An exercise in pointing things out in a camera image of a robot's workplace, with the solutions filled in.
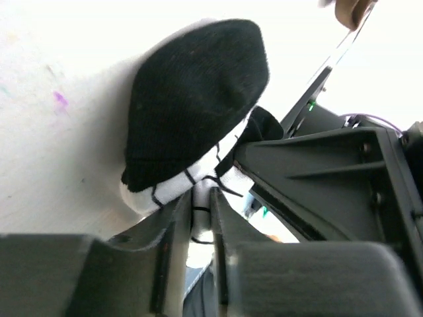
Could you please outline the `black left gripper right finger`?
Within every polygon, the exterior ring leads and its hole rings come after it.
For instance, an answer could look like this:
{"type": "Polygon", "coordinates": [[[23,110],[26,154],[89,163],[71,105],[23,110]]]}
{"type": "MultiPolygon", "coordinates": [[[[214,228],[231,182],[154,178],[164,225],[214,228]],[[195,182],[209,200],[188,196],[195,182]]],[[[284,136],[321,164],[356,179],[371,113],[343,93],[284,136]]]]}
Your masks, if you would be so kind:
{"type": "Polygon", "coordinates": [[[275,242],[217,189],[210,205],[219,316],[421,316],[402,261],[369,242],[275,242]]]}

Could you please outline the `white black striped sock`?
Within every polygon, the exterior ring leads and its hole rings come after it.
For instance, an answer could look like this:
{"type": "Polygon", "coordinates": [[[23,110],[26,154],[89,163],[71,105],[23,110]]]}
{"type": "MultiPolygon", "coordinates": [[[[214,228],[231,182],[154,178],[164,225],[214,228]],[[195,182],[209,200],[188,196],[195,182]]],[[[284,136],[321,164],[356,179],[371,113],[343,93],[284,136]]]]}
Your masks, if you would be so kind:
{"type": "Polygon", "coordinates": [[[209,23],[152,53],[132,86],[120,181],[125,203],[148,217],[191,192],[191,239],[211,244],[211,190],[236,204],[253,185],[235,166],[235,149],[284,135],[257,104],[268,78],[262,33],[251,20],[209,23]]]}

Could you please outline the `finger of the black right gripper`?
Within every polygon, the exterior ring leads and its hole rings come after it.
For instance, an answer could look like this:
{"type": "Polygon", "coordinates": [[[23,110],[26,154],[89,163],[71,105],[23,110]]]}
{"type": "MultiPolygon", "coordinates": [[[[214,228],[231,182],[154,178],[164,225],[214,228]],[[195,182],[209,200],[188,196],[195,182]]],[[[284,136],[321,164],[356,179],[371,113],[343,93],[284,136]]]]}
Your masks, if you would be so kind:
{"type": "Polygon", "coordinates": [[[325,240],[422,240],[422,200],[394,131],[338,129],[242,145],[235,164],[287,222],[325,240]]]}

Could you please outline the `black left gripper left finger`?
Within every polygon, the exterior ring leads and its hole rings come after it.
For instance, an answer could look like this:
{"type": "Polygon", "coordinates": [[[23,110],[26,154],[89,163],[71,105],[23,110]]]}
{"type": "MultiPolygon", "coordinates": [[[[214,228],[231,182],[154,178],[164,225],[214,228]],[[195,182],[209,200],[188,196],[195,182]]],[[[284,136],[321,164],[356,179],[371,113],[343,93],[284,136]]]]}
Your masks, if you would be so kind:
{"type": "Polygon", "coordinates": [[[1,237],[2,316],[181,316],[191,195],[108,241],[1,237]]]}

